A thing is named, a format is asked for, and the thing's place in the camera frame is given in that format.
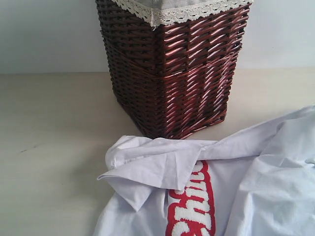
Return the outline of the white shirt with red lettering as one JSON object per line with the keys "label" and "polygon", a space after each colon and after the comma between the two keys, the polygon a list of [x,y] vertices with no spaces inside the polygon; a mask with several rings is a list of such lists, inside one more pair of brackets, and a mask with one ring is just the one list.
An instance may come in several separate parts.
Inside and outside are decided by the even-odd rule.
{"label": "white shirt with red lettering", "polygon": [[315,108],[220,141],[122,136],[96,236],[312,236]]}

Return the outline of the brown wicker laundry basket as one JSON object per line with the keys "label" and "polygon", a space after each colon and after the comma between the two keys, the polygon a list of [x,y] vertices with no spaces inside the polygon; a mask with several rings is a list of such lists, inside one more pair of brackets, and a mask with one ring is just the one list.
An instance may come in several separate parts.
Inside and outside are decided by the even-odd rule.
{"label": "brown wicker laundry basket", "polygon": [[114,95],[141,133],[184,139],[224,121],[250,0],[162,15],[136,0],[98,0]]}

